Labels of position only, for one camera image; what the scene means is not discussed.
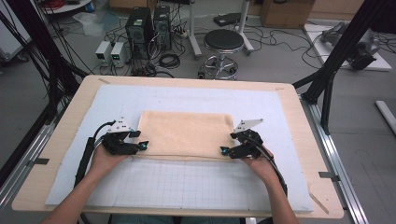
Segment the table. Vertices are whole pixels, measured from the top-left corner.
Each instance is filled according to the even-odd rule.
[[[340,218],[344,215],[332,181],[329,178],[320,178],[318,172],[327,172],[327,168],[320,155],[318,145],[312,134],[299,98],[290,84],[260,83],[219,80],[194,80],[157,77],[105,77],[89,76],[84,79],[73,101],[58,123],[51,139],[40,155],[48,158],[47,165],[35,165],[23,183],[20,192],[12,203],[12,208],[18,211],[50,211],[53,206],[45,205],[47,195],[56,177],[57,169],[70,147],[79,124],[88,111],[96,91],[101,85],[119,84],[153,87],[190,87],[233,90],[276,91],[284,109],[285,117],[290,127],[297,155],[301,162],[305,178],[309,187],[309,194],[314,204],[314,212],[297,214],[298,217]],[[84,211],[99,213],[130,213],[130,214],[161,214],[177,216],[237,216],[257,217],[251,211],[240,211],[227,214],[226,211],[210,210],[175,210],[175,209],[139,209],[87,207]]]
[[[250,3],[250,0],[242,0],[242,8],[241,8],[241,19],[240,19],[240,25],[238,27],[238,34],[244,38],[244,44],[245,48],[247,49],[247,55],[250,54],[254,50],[253,46],[250,44],[250,41],[248,41],[248,38],[244,34],[244,29],[245,29],[245,22],[247,20],[247,15],[248,15],[248,5]],[[194,10],[194,4],[195,0],[190,0],[190,30],[187,30],[187,33],[189,35],[189,40],[192,46],[192,50],[194,51],[195,59],[199,58],[202,56],[201,49],[198,46],[197,39],[195,38],[194,34],[194,16],[195,16],[195,10]]]
[[[57,13],[63,13],[63,12],[68,12],[71,10],[78,9],[80,7],[87,7],[88,12],[93,11],[93,4],[92,0],[81,0],[79,4],[75,5],[64,5],[60,8],[57,9],[43,9],[47,14],[57,14]]]

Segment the person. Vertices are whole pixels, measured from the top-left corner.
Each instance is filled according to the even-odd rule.
[[[72,223],[78,222],[86,202],[92,194],[95,186],[128,155],[114,156],[108,153],[100,144],[92,156],[91,168],[76,187],[64,198],[64,200],[46,217],[42,223]],[[297,217],[291,210],[289,201],[279,183],[276,172],[270,162],[264,157],[256,160],[250,158],[241,159],[262,180],[267,187],[273,221],[278,223],[298,223]]]

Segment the black metal pole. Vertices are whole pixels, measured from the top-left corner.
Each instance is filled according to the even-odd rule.
[[[315,104],[324,92],[320,124],[326,134],[330,134],[328,124],[334,77],[387,1],[365,0],[323,66],[311,76],[293,83],[294,88],[297,89],[312,81],[308,90],[302,94],[303,99],[310,104]]]
[[[57,116],[57,103],[64,96],[73,96],[79,84],[74,75],[88,74],[66,63],[50,33],[30,0],[7,0],[23,28],[44,56],[49,69],[49,120]]]

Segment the grid paper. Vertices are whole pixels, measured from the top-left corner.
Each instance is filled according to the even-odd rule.
[[[240,160],[134,159],[122,172],[115,206],[270,210],[264,184]]]

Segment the wooden table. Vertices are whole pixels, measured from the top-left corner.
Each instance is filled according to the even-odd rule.
[[[344,216],[344,210],[332,181],[329,178],[320,178],[318,174],[318,172],[327,172],[327,168],[297,93],[290,84],[156,77],[86,77],[40,155],[40,158],[48,158],[49,163],[47,165],[37,164],[33,167],[12,203],[13,209],[18,211],[50,211],[54,208],[53,206],[45,205],[45,201],[57,175],[60,163],[74,139],[78,126],[91,106],[97,90],[101,85],[106,84],[276,91],[283,106],[290,134],[314,205],[312,213],[297,214],[297,216],[320,218],[340,218]],[[193,210],[119,207],[87,207],[85,211],[179,216],[215,216],[217,213],[209,210],[200,210],[200,213],[197,214]],[[258,214],[251,211],[241,211],[240,213],[233,213],[233,215],[237,217],[255,217]]]

